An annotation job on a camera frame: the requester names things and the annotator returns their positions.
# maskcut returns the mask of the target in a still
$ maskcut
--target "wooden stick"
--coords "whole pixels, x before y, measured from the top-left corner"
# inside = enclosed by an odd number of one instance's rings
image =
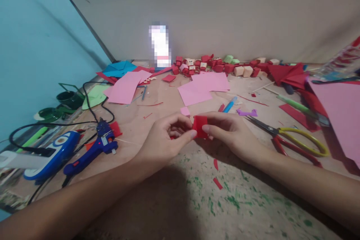
[[[279,94],[278,92],[275,92],[275,91],[273,91],[273,90],[271,90],[271,89],[269,89],[269,88],[264,87],[264,89],[268,90],[269,92],[274,93],[275,95],[280,96],[280,94]]]
[[[263,89],[263,88],[265,88],[265,87],[267,87],[267,86],[269,86],[269,85],[272,85],[272,84],[274,84],[274,83],[275,83],[275,82],[271,82],[271,83],[269,83],[269,84],[267,84],[267,85],[261,86],[260,88],[257,88],[256,90],[249,92],[249,94],[252,94],[252,93],[254,93],[254,92],[256,92],[256,91],[258,91],[258,90],[260,90],[260,89]]]

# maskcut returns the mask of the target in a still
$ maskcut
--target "pen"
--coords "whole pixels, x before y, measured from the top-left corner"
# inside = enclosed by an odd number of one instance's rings
[[[230,109],[233,107],[235,101],[237,100],[237,97],[234,97],[229,104],[225,107],[225,109],[223,110],[223,113],[228,113],[230,111]]]

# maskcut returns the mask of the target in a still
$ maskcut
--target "green container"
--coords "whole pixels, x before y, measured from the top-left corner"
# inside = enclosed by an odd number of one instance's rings
[[[56,99],[70,110],[76,110],[83,105],[84,98],[73,91],[65,91],[56,96]]]

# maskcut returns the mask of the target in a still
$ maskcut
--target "blue wall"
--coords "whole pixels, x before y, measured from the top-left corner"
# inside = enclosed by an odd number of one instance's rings
[[[0,141],[110,64],[69,0],[0,0]]]

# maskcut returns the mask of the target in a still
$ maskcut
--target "white wall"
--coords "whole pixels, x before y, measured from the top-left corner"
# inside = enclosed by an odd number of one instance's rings
[[[359,0],[73,0],[117,60],[148,59],[148,27],[169,25],[173,58],[326,62],[360,35]]]

